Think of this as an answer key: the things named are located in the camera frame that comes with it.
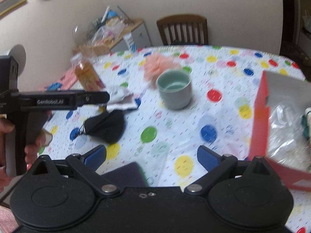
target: tablecloth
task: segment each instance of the tablecloth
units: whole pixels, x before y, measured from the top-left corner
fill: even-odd
[[[193,100],[183,110],[168,110],[157,90],[143,81],[146,56],[153,52],[172,56],[190,73]],[[285,57],[255,50],[221,46],[162,46],[122,51],[99,57],[94,68],[106,85],[128,87],[140,105],[126,111],[126,130],[120,141],[107,146],[107,160],[97,173],[136,161],[150,186],[186,187],[206,174],[196,151],[205,145],[220,155],[240,160],[248,155],[253,104],[261,73],[271,70],[304,80],[298,65]],[[79,83],[73,89],[81,89]],[[73,138],[74,129],[100,113],[96,106],[58,111],[45,128],[54,135],[40,153],[64,159],[85,153],[103,142],[85,135]],[[311,193],[292,190],[294,209],[287,222],[293,231],[311,231]]]

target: white wall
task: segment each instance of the white wall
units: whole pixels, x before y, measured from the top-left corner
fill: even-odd
[[[157,19],[171,14],[196,13],[207,18],[213,45],[258,49],[279,54],[283,0],[103,0],[129,15],[143,17],[153,45],[162,41]]]
[[[16,43],[26,48],[27,65],[19,88],[35,89],[60,78],[70,66],[73,26],[102,14],[108,4],[112,8],[118,4],[130,16],[144,18],[155,46],[162,44],[157,19],[197,13],[207,17],[210,44],[275,54],[280,50],[282,0],[28,0],[0,19],[0,29],[5,29],[0,51]]]
[[[105,11],[102,0],[28,0],[0,18],[0,53],[17,43],[26,49],[20,90],[33,90],[59,79],[70,67],[75,44],[72,28]]]

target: wooden chair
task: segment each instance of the wooden chair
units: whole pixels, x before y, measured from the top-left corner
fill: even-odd
[[[159,19],[156,24],[165,46],[208,45],[207,20],[203,16],[194,14],[172,15]]]

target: black bag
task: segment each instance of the black bag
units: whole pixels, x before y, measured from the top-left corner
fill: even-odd
[[[119,141],[125,130],[124,114],[121,110],[107,111],[84,121],[85,135],[98,137],[108,144]]]

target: pink fluffy object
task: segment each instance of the pink fluffy object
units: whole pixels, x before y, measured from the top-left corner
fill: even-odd
[[[181,69],[181,65],[174,62],[172,57],[158,53],[151,54],[147,56],[144,64],[144,80],[150,81],[155,88],[157,78],[167,69]]]

